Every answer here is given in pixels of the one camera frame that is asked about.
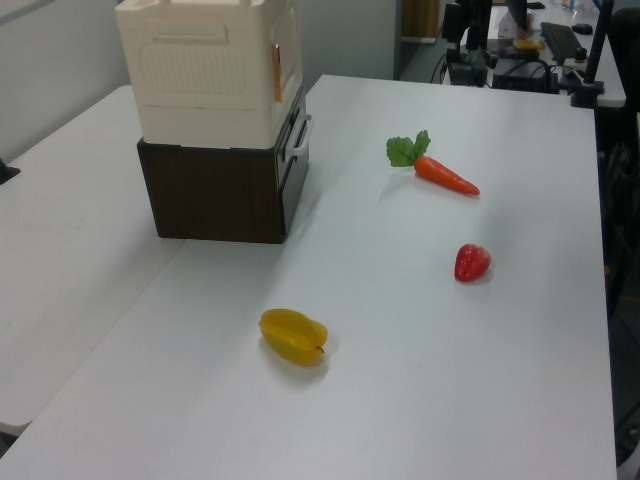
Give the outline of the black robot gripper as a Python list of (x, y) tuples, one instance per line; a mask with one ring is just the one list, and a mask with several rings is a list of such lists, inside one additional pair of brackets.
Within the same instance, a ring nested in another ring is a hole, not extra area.
[(447, 43), (446, 62), (458, 63), (461, 60), (460, 39), (464, 33), (463, 7), (456, 2), (445, 5), (441, 35)]

